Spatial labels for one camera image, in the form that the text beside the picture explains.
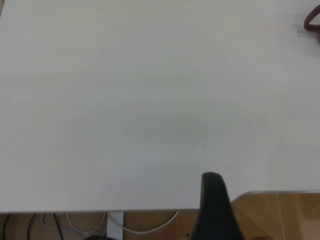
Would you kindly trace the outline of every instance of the power cord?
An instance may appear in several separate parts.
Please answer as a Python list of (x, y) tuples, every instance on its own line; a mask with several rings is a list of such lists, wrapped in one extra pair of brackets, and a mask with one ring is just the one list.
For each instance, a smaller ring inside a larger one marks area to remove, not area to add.
[(3, 240), (6, 240), (6, 227), (7, 227), (7, 224), (8, 224), (8, 221), (10, 219), (10, 214), (8, 214), (8, 216), (6, 217), (5, 219), (5, 222), (3, 224), (3, 228), (2, 228), (2, 239)]
[(94, 232), (96, 232), (96, 231), (102, 226), (102, 224), (104, 223), (104, 221), (105, 221), (105, 219), (106, 219), (106, 215), (107, 215), (107, 214), (104, 213), (104, 215), (103, 215), (103, 217), (102, 217), (99, 225), (98, 225), (95, 229), (90, 230), (90, 231), (81, 231), (80, 229), (78, 229), (78, 228), (73, 224), (73, 222), (71, 221), (69, 213), (66, 214), (66, 219), (68, 220), (69, 224), (73, 227), (73, 229), (76, 230), (76, 231), (78, 231), (79, 233), (81, 233), (81, 234), (93, 234)]
[(120, 228), (122, 228), (123, 230), (133, 233), (133, 234), (149, 234), (152, 233), (154, 231), (157, 231), (161, 228), (163, 228), (164, 226), (168, 225), (173, 219), (175, 219), (175, 217), (178, 215), (179, 211), (176, 211), (175, 214), (164, 224), (162, 224), (161, 226), (158, 226), (154, 229), (148, 230), (148, 231), (135, 231), (135, 230), (131, 230), (125, 226), (123, 226), (121, 223), (119, 223), (111, 214), (110, 212), (108, 212), (108, 217), (112, 220), (112, 222), (114, 222), (116, 225), (118, 225)]
[(59, 222), (58, 222), (58, 219), (57, 219), (57, 216), (56, 216), (55, 213), (53, 213), (53, 217), (54, 217), (54, 221), (55, 221), (55, 224), (56, 224), (56, 228), (57, 228), (58, 231), (59, 231), (60, 239), (61, 239), (61, 240), (64, 240), (64, 236), (62, 235), (62, 231), (61, 231), (61, 229), (60, 229), (60, 224), (59, 224)]
[[(40, 223), (45, 226), (46, 228), (51, 228), (51, 229), (56, 229), (57, 226), (53, 226), (53, 225), (49, 225), (45, 222), (45, 213), (43, 213), (41, 215), (41, 219), (40, 219)], [(61, 230), (64, 230), (64, 231), (69, 231), (69, 232), (72, 232), (74, 234), (76, 234), (78, 237), (80, 237), (81, 239), (85, 240), (86, 238), (77, 230), (74, 230), (73, 228), (70, 228), (70, 227), (66, 227), (66, 226), (60, 226), (60, 229)]]
[(30, 219), (30, 221), (29, 221), (28, 229), (27, 229), (27, 231), (26, 231), (26, 239), (27, 239), (27, 240), (30, 240), (31, 226), (32, 226), (32, 224), (33, 224), (33, 222), (34, 222), (35, 217), (36, 217), (36, 214), (33, 214), (32, 217), (31, 217), (31, 219)]

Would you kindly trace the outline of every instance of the white cable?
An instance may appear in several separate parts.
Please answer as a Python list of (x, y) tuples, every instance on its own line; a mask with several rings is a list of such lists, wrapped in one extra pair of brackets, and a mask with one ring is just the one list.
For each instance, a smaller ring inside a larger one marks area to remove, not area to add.
[[(49, 224), (46, 224), (45, 223), (45, 214), (42, 213), (41, 215), (41, 219), (40, 219), (40, 222), (43, 226), (47, 227), (47, 228), (51, 228), (51, 229), (56, 229), (57, 226), (56, 225), (49, 225)], [(77, 230), (74, 230), (70, 227), (66, 227), (66, 226), (61, 226), (60, 227), (61, 230), (64, 230), (64, 231), (69, 231), (69, 232), (72, 232), (74, 234), (76, 234), (77, 236), (79, 236), (80, 238), (82, 238), (83, 240), (85, 240), (86, 238), (84, 236), (82, 236), (82, 234), (80, 232), (78, 232)]]
[(69, 213), (68, 213), (68, 212), (66, 213), (66, 219), (68, 220), (69, 224), (73, 227), (73, 229), (75, 229), (76, 231), (78, 231), (78, 232), (81, 233), (81, 234), (92, 234), (92, 233), (96, 232), (96, 231), (101, 227), (101, 225), (104, 223), (105, 218), (106, 218), (106, 213), (104, 213), (101, 222), (99, 223), (99, 225), (98, 225), (95, 229), (90, 230), (90, 231), (81, 231), (80, 229), (78, 229), (78, 228), (72, 223), (72, 221), (71, 221), (71, 219), (70, 219), (70, 216), (69, 216)]
[(108, 212), (108, 217), (119, 227), (121, 227), (123, 230), (126, 230), (127, 232), (133, 233), (133, 234), (149, 234), (152, 233), (154, 231), (157, 231), (161, 228), (163, 228), (164, 226), (168, 225), (173, 219), (175, 219), (175, 217), (177, 216), (177, 214), (179, 213), (179, 211), (177, 211), (167, 222), (165, 222), (164, 224), (162, 224), (161, 226), (158, 226), (154, 229), (148, 230), (148, 231), (134, 231), (131, 230), (125, 226), (123, 226), (122, 224), (120, 224), (119, 222), (117, 222), (117, 220), (114, 219), (114, 217), (111, 215), (110, 212)]

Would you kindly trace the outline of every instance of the white desk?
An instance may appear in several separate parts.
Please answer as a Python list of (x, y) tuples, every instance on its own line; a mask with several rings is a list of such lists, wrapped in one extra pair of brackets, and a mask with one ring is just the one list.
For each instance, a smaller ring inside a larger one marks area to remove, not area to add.
[(318, 0), (7, 0), (0, 211), (320, 189)]

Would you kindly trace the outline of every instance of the black cable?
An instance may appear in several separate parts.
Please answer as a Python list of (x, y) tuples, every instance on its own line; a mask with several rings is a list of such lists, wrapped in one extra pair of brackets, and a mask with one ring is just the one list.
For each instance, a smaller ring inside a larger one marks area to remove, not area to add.
[(55, 224), (56, 224), (56, 227), (58, 228), (58, 231), (59, 231), (59, 234), (60, 234), (60, 239), (61, 240), (64, 240), (64, 236), (62, 235), (62, 231), (61, 231), (61, 228), (60, 228), (60, 224), (58, 222), (58, 219), (57, 219), (57, 216), (55, 213), (53, 213), (53, 217), (54, 217), (54, 220), (55, 220)]
[(37, 214), (33, 214), (30, 221), (29, 221), (29, 224), (28, 224), (28, 230), (26, 231), (26, 239), (27, 240), (30, 240), (30, 235), (31, 235), (31, 226), (32, 226), (32, 223), (34, 222), (34, 219), (36, 217)]
[(7, 223), (9, 221), (10, 218), (10, 214), (8, 214), (8, 216), (5, 219), (5, 222), (3, 224), (3, 229), (2, 229), (2, 240), (6, 240), (6, 227), (7, 227)]

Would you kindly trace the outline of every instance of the white table leg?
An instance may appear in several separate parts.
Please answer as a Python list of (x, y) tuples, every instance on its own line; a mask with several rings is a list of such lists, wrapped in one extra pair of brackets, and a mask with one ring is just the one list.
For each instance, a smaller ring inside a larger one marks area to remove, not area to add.
[(109, 217), (109, 214), (117, 220), (118, 223), (124, 223), (124, 212), (123, 211), (114, 211), (109, 213), (108, 212), (108, 222), (106, 226), (106, 236), (109, 238), (113, 238), (116, 240), (123, 240), (123, 229), (116, 225)]

